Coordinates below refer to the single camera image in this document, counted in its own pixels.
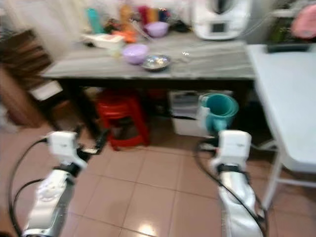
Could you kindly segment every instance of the pink bag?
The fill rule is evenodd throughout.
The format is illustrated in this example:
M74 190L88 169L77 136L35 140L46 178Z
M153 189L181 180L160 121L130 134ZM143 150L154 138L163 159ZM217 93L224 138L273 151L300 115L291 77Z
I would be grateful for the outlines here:
M292 34L302 39L316 37L316 4L303 8L292 23Z

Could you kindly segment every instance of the white storage box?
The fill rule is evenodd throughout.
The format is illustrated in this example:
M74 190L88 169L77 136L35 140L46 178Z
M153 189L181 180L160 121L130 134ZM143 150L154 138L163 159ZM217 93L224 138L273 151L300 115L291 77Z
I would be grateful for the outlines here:
M169 93L170 113L175 133L195 137L205 137L209 135L207 131L199 126L196 115L199 96L210 92L232 95L232 92L227 90L177 90Z
M179 135L204 137L207 132L203 131L195 119L172 118L175 133Z
M124 46L124 37L108 34L82 35L84 42L91 42L94 46L105 48L110 55L120 52Z

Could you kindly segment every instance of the red plastic stool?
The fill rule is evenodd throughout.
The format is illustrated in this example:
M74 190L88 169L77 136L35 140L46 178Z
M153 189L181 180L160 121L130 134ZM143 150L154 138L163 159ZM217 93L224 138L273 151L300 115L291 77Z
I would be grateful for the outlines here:
M106 128L111 130L115 126L115 120L131 117L139 135L136 137L118 140L111 130L108 140L117 151L118 147L136 146L143 143L149 145L149 132L145 124L144 113L140 107L137 95L128 90L105 90L97 100L97 110Z

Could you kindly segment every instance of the table leg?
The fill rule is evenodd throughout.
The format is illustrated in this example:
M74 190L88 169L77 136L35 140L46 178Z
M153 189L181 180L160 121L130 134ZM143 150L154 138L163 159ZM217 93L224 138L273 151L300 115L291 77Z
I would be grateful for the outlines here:
M100 128L93 121L93 118L95 117L93 113L91 114L93 104L90 103L89 99L84 94L82 88L64 79L60 80L59 83L62 86L71 104L73 105L76 113L84 122L91 136L97 138L100 134Z
M268 208L271 205L272 198L275 194L275 191L277 189L277 183L280 177L280 173L282 170L282 163L281 163L281 157L280 153L278 152L276 154L276 158L272 167L272 172L270 175L268 187L266 189L266 193L264 195L263 201L262 201L262 206L268 210Z

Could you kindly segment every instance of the gray marble tabletop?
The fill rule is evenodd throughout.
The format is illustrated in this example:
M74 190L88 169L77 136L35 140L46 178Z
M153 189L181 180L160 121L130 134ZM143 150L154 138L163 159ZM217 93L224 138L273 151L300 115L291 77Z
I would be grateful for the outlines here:
M51 79L207 79L254 80L251 63L243 41L203 41L194 33L170 33L149 41L150 54L166 54L172 64L162 72L148 72L112 57L102 48L74 45L70 52L50 66L42 76Z

